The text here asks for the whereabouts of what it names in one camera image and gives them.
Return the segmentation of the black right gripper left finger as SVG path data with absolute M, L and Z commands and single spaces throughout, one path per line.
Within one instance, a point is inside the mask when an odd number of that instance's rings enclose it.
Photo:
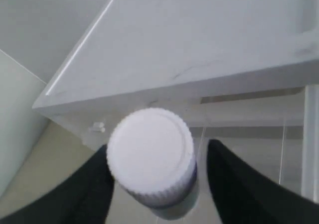
M 78 170 L 56 188 L 3 218 L 2 224 L 103 224 L 115 181 L 102 145 Z

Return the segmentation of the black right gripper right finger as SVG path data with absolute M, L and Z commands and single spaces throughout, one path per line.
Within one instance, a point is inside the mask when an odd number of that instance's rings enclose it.
M 209 189 L 224 224 L 317 224 L 319 206 L 268 179 L 211 139 L 206 169 Z

